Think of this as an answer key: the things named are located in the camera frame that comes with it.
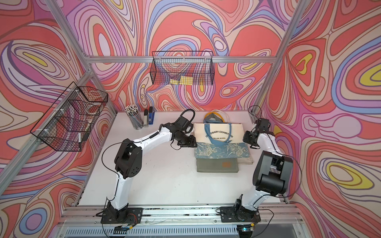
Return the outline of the cream bag with blue handles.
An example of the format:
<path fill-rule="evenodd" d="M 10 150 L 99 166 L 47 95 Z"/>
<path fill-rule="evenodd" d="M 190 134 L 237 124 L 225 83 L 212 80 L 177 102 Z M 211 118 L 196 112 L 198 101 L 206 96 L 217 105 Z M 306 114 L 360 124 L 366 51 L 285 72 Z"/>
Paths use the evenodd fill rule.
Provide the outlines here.
<path fill-rule="evenodd" d="M 197 147 L 197 159 L 244 159 L 250 153 L 243 142 L 242 124 L 224 123 L 205 119 L 203 123 L 194 124 L 194 136 Z"/>

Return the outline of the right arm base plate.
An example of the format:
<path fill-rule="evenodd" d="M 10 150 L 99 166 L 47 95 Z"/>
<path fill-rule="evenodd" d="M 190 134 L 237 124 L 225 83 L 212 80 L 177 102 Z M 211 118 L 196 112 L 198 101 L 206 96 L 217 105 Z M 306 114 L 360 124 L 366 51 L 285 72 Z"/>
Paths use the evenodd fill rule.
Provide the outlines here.
<path fill-rule="evenodd" d="M 261 221 L 259 211 L 252 211 L 246 208 L 236 209 L 235 207 L 220 207 L 218 209 L 222 223 L 245 223 L 257 224 Z"/>

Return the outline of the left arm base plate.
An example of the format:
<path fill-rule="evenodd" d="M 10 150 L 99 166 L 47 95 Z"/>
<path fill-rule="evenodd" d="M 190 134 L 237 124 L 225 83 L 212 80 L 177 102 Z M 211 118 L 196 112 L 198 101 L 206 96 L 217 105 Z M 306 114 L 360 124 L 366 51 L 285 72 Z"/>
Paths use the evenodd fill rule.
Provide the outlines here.
<path fill-rule="evenodd" d="M 120 211 L 108 207 L 99 213 L 102 224 L 139 224 L 143 208 L 124 208 Z"/>

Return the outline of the cream bag with yellow handles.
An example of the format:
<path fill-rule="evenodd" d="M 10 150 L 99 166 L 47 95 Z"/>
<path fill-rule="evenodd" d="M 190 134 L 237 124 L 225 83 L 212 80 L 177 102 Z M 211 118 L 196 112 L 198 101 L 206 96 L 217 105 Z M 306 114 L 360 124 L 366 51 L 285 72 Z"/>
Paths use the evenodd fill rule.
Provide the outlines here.
<path fill-rule="evenodd" d="M 205 135 L 209 139 L 213 152 L 211 159 L 236 158 L 239 164 L 252 164 L 249 148 L 243 142 L 244 130 L 242 124 L 232 123 L 227 113 L 213 110 L 203 119 Z"/>

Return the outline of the green canvas bag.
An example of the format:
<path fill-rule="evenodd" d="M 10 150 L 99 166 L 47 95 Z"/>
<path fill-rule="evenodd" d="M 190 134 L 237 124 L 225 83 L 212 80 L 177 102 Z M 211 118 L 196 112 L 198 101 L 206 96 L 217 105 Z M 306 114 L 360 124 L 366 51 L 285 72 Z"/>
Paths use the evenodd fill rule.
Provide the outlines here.
<path fill-rule="evenodd" d="M 200 173 L 237 173 L 239 171 L 236 158 L 231 159 L 196 159 L 196 168 Z"/>

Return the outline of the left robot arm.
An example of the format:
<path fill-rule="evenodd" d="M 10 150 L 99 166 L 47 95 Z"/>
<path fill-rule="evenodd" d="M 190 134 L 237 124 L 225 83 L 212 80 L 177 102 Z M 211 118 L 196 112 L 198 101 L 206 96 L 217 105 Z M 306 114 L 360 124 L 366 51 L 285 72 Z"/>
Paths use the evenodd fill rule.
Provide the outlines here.
<path fill-rule="evenodd" d="M 192 130 L 192 123 L 166 123 L 143 138 L 125 139 L 114 159 L 117 176 L 114 197 L 110 201 L 112 209 L 116 212 L 127 209 L 133 177 L 142 169 L 143 155 L 170 141 L 177 141 L 181 148 L 196 148 L 196 138 L 190 134 Z"/>

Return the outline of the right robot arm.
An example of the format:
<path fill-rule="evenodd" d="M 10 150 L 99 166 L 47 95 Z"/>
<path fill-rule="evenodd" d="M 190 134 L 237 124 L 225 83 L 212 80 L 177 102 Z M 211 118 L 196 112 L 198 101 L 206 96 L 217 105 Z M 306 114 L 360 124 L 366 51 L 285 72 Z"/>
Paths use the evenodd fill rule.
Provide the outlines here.
<path fill-rule="evenodd" d="M 253 187 L 235 203 L 236 214 L 252 214 L 265 200 L 283 195 L 289 189 L 293 159 L 281 154 L 273 135 L 260 133 L 257 144 L 262 150 L 253 174 Z"/>

